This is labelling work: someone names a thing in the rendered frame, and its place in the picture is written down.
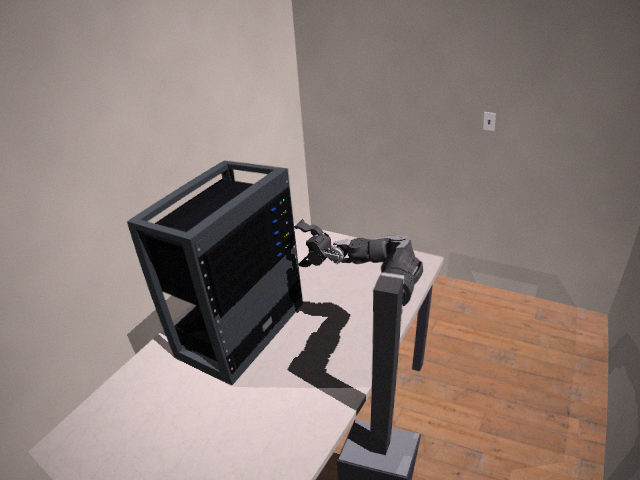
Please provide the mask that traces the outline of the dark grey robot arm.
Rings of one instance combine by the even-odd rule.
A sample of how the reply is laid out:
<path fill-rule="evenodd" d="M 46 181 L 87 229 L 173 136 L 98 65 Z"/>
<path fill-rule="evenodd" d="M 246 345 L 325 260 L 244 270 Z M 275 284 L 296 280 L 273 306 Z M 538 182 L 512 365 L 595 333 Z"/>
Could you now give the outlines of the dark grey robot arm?
<path fill-rule="evenodd" d="M 333 242 L 333 245 L 327 253 L 332 251 L 337 252 L 340 257 L 337 261 L 329 258 L 330 261 L 334 261 L 336 264 L 340 262 L 352 262 L 354 264 L 363 264 L 370 261 L 372 263 L 383 262 L 380 276 L 404 279 L 402 298 L 403 313 L 403 306 L 407 305 L 410 301 L 414 285 L 423 274 L 423 262 L 415 257 L 411 240 L 408 240 L 408 236 L 391 235 L 371 239 L 355 238 L 353 240 L 339 240 Z M 347 254 L 349 258 L 344 258 Z"/>

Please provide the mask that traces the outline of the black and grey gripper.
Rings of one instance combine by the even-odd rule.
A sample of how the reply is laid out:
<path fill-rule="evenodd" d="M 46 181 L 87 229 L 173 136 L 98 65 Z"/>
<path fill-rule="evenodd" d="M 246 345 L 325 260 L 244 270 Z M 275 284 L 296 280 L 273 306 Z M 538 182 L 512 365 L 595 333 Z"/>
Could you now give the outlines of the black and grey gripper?
<path fill-rule="evenodd" d="M 322 229 L 316 225 L 308 225 L 302 219 L 294 226 L 295 229 L 300 229 L 302 232 L 311 231 L 313 235 L 306 241 L 306 246 L 309 249 L 308 255 L 298 264 L 301 267 L 309 267 L 310 265 L 319 266 L 326 258 L 332 258 L 337 261 L 340 257 L 335 251 L 327 253 L 331 248 L 331 238 L 327 233 L 324 233 Z M 317 236 L 316 236 L 317 235 Z M 308 258 L 308 260 L 306 260 Z"/>

